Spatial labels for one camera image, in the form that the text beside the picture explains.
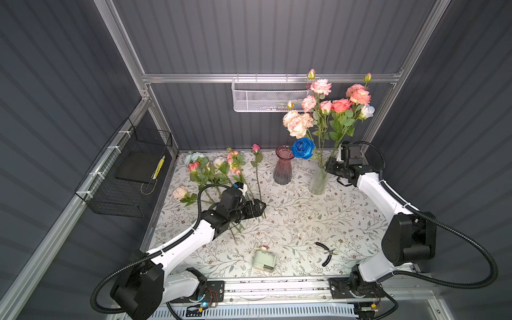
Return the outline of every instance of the glass vase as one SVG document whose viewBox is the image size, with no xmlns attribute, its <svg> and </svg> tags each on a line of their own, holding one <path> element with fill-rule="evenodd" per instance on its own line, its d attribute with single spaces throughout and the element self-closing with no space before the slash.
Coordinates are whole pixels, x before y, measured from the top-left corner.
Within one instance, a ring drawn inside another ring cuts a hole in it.
<svg viewBox="0 0 512 320">
<path fill-rule="evenodd" d="M 316 167 L 316 171 L 309 181 L 309 192 L 311 192 L 315 196 L 322 195 L 325 192 L 325 187 L 327 186 L 328 175 L 324 168 Z"/>
<path fill-rule="evenodd" d="M 274 181 L 278 184 L 287 184 L 291 181 L 291 159 L 295 156 L 287 144 L 278 146 L 275 155 L 279 160 L 274 169 Z"/>
</svg>

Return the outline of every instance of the black wire basket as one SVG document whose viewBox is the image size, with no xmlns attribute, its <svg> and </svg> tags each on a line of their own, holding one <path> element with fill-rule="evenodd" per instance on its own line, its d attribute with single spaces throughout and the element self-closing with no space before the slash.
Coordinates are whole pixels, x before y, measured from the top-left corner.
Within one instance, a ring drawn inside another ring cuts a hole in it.
<svg viewBox="0 0 512 320">
<path fill-rule="evenodd" d="M 152 214 L 172 162 L 170 132 L 132 126 L 105 163 L 82 178 L 75 194 L 96 214 L 143 218 Z M 79 189 L 90 175 L 88 189 Z"/>
</svg>

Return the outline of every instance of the pliers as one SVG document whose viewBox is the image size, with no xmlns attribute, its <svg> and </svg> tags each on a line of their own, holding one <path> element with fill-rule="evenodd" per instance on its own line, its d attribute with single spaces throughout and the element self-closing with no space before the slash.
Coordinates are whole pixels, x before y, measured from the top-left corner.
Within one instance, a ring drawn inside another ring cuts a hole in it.
<svg viewBox="0 0 512 320">
<path fill-rule="evenodd" d="M 335 253 L 333 253 L 334 250 L 330 250 L 328 246 L 326 246 L 325 244 L 323 243 L 320 243 L 320 242 L 315 242 L 315 244 L 319 247 L 321 247 L 322 249 L 324 250 L 327 250 L 326 253 L 328 253 L 329 255 L 327 256 L 327 260 L 324 261 L 324 263 L 322 263 L 322 267 L 326 267 L 329 262 L 331 262 L 331 258 L 333 255 L 336 255 Z"/>
</svg>

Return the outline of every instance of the floral pattern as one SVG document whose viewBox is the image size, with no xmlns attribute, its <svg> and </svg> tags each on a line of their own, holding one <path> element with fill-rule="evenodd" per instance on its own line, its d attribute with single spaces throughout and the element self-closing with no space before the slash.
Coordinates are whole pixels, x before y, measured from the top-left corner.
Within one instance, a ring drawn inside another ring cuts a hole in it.
<svg viewBox="0 0 512 320">
<path fill-rule="evenodd" d="M 267 203 L 266 219 L 244 220 L 241 232 L 232 228 L 202 246 L 187 257 L 173 273 L 194 267 L 209 278 L 236 278 L 253 276 L 294 276 L 348 274 L 358 260 L 371 257 L 380 250 L 380 241 L 387 229 L 387 221 L 375 204 L 354 186 L 344 187 L 330 175 L 326 191 L 321 196 L 309 193 L 308 183 L 317 162 L 293 159 L 293 178 L 287 185 L 274 183 L 272 173 L 278 158 L 264 152 L 258 166 L 263 201 Z M 191 192 L 198 186 L 190 182 L 184 164 L 186 154 L 180 155 L 151 248 L 159 246 L 190 227 L 197 217 L 197 205 L 184 207 L 172 193 L 183 184 Z M 210 160 L 226 153 L 207 153 Z M 254 195 L 258 197 L 256 171 L 250 165 L 254 155 L 244 154 L 247 165 L 243 174 Z M 208 190 L 214 200 L 219 198 L 215 188 Z M 202 195 L 202 201 L 210 201 Z M 331 262 L 322 267 L 327 255 L 316 246 L 322 242 L 335 250 Z M 273 272 L 252 268 L 254 249 L 270 247 L 278 262 Z"/>
</svg>

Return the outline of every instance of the wire basket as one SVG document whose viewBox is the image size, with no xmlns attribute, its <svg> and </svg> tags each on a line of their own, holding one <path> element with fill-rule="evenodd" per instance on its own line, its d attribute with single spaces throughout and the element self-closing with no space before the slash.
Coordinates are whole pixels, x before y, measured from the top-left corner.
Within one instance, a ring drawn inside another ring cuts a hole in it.
<svg viewBox="0 0 512 320">
<path fill-rule="evenodd" d="M 108 147 L 112 150 L 101 168 L 83 177 L 82 182 L 89 175 L 93 175 L 89 188 L 79 190 L 80 187 L 78 187 L 75 194 L 96 214 L 135 218 L 152 214 L 153 208 L 150 204 L 156 202 L 152 202 L 151 199 L 158 197 L 158 191 L 165 180 L 172 161 L 171 147 L 170 132 L 133 126 L 124 133 L 117 146 Z M 155 166 L 155 170 L 147 178 L 149 183 L 119 178 L 119 171 L 124 161 L 134 154 L 152 156 L 162 162 Z"/>
<path fill-rule="evenodd" d="M 308 82 L 231 82 L 233 109 L 236 112 L 287 112 L 288 101 L 293 110 L 302 111 L 301 102 L 313 92 Z"/>
</svg>

